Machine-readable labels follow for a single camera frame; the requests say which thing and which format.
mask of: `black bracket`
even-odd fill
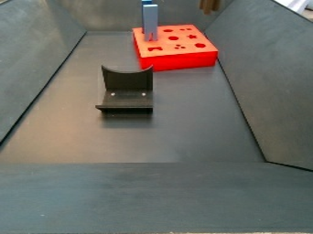
[[[113,110],[152,110],[152,66],[137,72],[118,72],[101,66],[105,84],[101,112]]]

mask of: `gray metal surface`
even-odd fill
[[[205,30],[266,160],[313,169],[313,24],[235,0]]]
[[[219,65],[153,73],[153,114],[105,116],[100,66],[138,70],[130,33],[80,41],[19,126],[0,163],[263,162]]]
[[[142,14],[142,32],[144,32],[144,40],[157,40],[157,16],[159,9],[157,5],[142,5],[141,8]]]
[[[130,31],[141,26],[138,0],[57,0],[88,31]],[[204,30],[232,0],[220,0],[220,10],[204,16],[197,0],[153,0],[159,25],[195,24]]]
[[[0,165],[0,232],[311,233],[311,181],[254,163]]]
[[[85,31],[53,0],[10,0],[0,32],[1,142]]]

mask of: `red block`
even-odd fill
[[[140,68],[153,71],[213,66],[217,49],[193,25],[157,27],[157,41],[144,41],[141,27],[133,28]]]

